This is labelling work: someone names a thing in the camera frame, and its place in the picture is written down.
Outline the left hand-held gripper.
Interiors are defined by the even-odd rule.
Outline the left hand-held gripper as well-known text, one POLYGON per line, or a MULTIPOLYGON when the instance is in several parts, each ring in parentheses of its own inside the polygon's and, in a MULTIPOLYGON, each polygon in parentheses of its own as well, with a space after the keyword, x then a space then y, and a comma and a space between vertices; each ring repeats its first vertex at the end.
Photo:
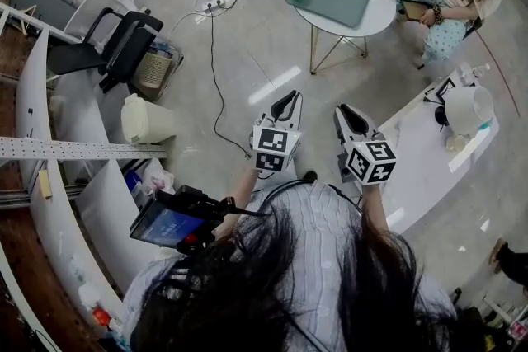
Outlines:
POLYGON ((290 165, 302 136, 299 130, 302 107, 302 94, 292 90, 271 106, 271 116, 256 119, 250 136, 256 169, 283 172, 290 165), (286 120, 279 119, 286 107, 286 120))

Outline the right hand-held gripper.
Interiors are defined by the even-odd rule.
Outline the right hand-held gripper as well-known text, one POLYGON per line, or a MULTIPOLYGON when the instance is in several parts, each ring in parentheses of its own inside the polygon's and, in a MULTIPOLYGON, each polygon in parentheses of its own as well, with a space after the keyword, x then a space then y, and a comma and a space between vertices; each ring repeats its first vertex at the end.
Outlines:
POLYGON ((353 106, 341 104, 333 112, 333 121, 344 148, 337 156, 342 182, 378 185, 388 181, 396 166, 396 153, 386 140, 370 140, 375 134, 372 119, 353 106))

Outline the person's left forearm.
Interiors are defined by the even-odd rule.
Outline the person's left forearm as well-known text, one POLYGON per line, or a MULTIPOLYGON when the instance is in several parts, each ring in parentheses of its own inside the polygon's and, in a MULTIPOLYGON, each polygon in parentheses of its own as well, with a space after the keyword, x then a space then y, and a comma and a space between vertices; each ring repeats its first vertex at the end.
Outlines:
MULTIPOLYGON (((240 178, 236 188, 230 197, 233 198, 234 203, 240 209, 245 209, 252 197, 252 192, 255 189, 259 172, 257 169, 249 167, 240 178)), ((224 221, 213 231, 216 240, 221 237, 229 236, 235 229, 239 220, 238 214, 227 214, 224 221)))

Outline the long white table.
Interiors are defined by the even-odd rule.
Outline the long white table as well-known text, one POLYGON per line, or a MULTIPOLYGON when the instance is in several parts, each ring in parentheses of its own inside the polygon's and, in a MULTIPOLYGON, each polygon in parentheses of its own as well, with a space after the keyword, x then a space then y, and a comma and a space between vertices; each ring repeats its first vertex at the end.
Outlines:
POLYGON ((496 120, 472 137, 461 152, 446 148, 449 130, 435 120, 440 98, 437 92, 447 83, 478 84, 468 64, 463 63, 441 82, 432 83, 379 131, 395 147, 398 162, 393 175, 381 188, 389 229, 402 233, 429 212, 483 155, 499 130, 496 120))

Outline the black headset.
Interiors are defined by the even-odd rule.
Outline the black headset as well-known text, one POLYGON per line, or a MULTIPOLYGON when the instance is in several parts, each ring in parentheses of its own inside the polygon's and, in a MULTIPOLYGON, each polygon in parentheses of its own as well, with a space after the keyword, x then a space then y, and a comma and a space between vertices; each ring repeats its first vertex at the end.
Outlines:
POLYGON ((426 90, 425 93, 424 93, 424 97, 422 98, 422 101, 424 103, 436 105, 436 109, 434 111, 434 118, 435 118, 435 121, 441 127, 440 131, 442 131, 445 127, 447 127, 449 125, 448 119, 446 117, 446 108, 445 108, 444 104, 441 103, 440 101, 432 100, 429 97, 429 94, 432 93, 433 91, 434 91, 433 88, 426 90))

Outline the small beige bowl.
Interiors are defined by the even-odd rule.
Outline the small beige bowl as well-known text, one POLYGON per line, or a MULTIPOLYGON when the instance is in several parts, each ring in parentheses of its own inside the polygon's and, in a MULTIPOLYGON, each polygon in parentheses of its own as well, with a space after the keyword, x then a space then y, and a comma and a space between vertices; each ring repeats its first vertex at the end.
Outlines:
POLYGON ((445 142, 445 148, 449 152, 462 152, 469 142, 469 137, 463 134, 452 134, 445 142))

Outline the white lamp shade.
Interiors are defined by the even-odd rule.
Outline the white lamp shade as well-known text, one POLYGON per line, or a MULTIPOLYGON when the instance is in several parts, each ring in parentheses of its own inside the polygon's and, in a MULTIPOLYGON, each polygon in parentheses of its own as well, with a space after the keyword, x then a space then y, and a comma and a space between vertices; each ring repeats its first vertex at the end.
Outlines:
POLYGON ((454 134, 474 136, 493 119, 493 98, 484 87, 455 87, 445 97, 445 112, 454 134))

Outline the round white side table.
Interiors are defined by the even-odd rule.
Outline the round white side table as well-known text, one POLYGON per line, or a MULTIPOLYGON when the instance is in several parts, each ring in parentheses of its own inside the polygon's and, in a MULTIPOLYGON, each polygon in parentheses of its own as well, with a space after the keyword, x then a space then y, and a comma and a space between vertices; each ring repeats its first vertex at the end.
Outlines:
POLYGON ((386 29, 395 18, 396 0, 370 0, 361 24, 356 28, 344 26, 297 7, 294 8, 310 24, 309 71, 315 74, 317 71, 325 69, 323 66, 325 59, 317 60, 315 58, 318 34, 321 31, 337 37, 337 41, 333 45, 334 47, 345 43, 357 49, 360 52, 360 56, 365 58, 368 56, 368 47, 360 47, 354 40, 362 39, 363 43, 366 44, 369 36, 376 35, 386 29))

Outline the brown tablet case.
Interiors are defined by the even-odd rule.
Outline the brown tablet case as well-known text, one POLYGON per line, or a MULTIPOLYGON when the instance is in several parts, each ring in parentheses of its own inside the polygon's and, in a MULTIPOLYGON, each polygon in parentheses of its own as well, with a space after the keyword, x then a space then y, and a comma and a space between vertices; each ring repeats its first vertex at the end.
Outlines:
POLYGON ((419 22, 427 10, 431 8, 427 3, 409 0, 401 0, 401 5, 407 20, 416 22, 419 22))

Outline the cream lidded bin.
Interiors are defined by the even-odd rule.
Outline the cream lidded bin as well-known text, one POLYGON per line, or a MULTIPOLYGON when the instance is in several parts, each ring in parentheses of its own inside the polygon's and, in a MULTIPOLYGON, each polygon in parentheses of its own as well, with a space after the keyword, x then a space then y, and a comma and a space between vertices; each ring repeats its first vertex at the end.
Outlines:
POLYGON ((132 94, 121 108, 121 126, 125 139, 135 143, 160 143, 177 135, 174 113, 132 94))

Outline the pink and white plastic bag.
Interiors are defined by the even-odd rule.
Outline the pink and white plastic bag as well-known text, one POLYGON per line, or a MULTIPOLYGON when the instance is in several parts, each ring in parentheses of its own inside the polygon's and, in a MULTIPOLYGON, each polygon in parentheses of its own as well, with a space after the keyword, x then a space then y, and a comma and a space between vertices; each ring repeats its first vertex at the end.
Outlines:
POLYGON ((166 171, 157 158, 148 161, 142 175, 142 191, 152 195, 158 191, 175 194, 174 175, 166 171))

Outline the black tablet screen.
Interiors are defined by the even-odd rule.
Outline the black tablet screen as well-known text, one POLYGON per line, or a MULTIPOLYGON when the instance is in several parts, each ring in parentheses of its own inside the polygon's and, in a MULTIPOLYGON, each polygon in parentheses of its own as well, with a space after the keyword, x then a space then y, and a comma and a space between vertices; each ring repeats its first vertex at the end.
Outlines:
POLYGON ((221 201, 184 185, 171 195, 156 192, 130 226, 130 238, 191 256, 214 241, 213 231, 237 210, 234 199, 221 201))

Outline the white mesh chair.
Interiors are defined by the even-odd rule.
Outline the white mesh chair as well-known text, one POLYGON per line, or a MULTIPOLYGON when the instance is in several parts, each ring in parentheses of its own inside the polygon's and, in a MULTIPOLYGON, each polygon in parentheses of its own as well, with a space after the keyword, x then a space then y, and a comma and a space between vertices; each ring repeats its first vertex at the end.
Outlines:
MULTIPOLYGON (((128 11, 137 12, 139 9, 134 0, 84 0, 72 15, 64 28, 66 34, 83 39, 99 14, 106 7, 125 15, 128 11)), ((94 30, 90 42, 102 47, 110 38, 120 19, 112 14, 103 17, 94 30)))

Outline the yellow wooden block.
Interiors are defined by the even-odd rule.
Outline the yellow wooden block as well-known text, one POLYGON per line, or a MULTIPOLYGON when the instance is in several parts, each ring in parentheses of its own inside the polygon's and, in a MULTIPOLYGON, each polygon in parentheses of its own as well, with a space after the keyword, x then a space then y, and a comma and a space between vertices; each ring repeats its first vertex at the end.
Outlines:
POLYGON ((40 187, 40 193, 43 199, 51 199, 53 197, 50 177, 47 170, 40 170, 38 172, 38 182, 40 187))

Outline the black picture frame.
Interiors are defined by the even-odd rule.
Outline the black picture frame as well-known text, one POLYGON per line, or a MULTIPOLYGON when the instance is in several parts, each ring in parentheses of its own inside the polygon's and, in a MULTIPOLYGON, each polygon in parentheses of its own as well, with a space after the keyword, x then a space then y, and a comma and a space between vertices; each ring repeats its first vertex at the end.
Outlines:
POLYGON ((446 96, 453 88, 456 88, 456 85, 450 77, 437 88, 435 95, 442 105, 446 103, 446 96))

